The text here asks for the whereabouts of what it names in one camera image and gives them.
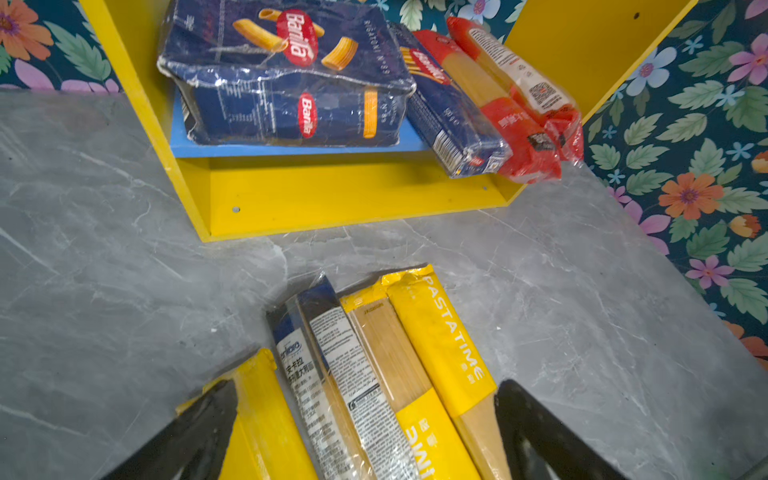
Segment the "blue Barilla spaghetti box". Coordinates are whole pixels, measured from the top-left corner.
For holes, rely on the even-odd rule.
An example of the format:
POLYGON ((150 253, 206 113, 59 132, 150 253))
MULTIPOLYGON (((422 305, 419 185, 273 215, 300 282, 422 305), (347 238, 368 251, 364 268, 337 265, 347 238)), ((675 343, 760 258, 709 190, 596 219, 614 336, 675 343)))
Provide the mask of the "blue Barilla spaghetti box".
POLYGON ((497 172, 512 151, 489 119, 402 24, 388 24, 417 90, 407 119, 447 174, 466 178, 497 172))

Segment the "red clear labelled spaghetti bag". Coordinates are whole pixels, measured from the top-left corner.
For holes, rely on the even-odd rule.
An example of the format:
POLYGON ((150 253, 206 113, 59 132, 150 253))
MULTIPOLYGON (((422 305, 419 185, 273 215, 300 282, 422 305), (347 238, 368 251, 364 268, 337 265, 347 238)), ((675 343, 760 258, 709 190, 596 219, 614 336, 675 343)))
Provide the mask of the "red clear labelled spaghetti bag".
POLYGON ((447 28, 462 50, 543 127, 560 148, 564 160, 573 164, 583 160, 582 115, 565 90, 478 24, 450 17, 447 28))

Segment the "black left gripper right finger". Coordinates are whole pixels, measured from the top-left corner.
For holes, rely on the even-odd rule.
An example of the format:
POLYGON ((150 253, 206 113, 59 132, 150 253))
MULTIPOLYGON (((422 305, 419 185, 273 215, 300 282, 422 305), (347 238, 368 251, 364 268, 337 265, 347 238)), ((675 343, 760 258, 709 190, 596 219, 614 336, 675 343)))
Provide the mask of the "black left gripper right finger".
POLYGON ((624 477, 518 382, 503 381, 494 402, 514 479, 624 477))

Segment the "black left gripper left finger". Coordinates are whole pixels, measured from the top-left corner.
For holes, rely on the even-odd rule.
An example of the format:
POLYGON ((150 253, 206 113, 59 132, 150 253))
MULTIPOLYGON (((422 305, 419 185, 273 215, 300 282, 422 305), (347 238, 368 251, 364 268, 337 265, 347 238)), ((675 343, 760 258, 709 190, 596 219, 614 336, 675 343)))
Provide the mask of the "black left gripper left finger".
POLYGON ((238 396, 232 380, 217 382, 107 479, 217 479, 223 468, 238 396))

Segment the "blue Barilla rigatoni bag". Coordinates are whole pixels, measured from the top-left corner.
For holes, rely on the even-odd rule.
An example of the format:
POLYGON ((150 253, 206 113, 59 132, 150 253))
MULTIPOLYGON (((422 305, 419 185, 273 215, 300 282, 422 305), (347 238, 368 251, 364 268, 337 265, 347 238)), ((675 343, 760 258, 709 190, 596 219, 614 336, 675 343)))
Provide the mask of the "blue Barilla rigatoni bag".
POLYGON ((416 84, 382 11, 334 1, 173 1, 159 71, 199 145, 389 147, 416 84))

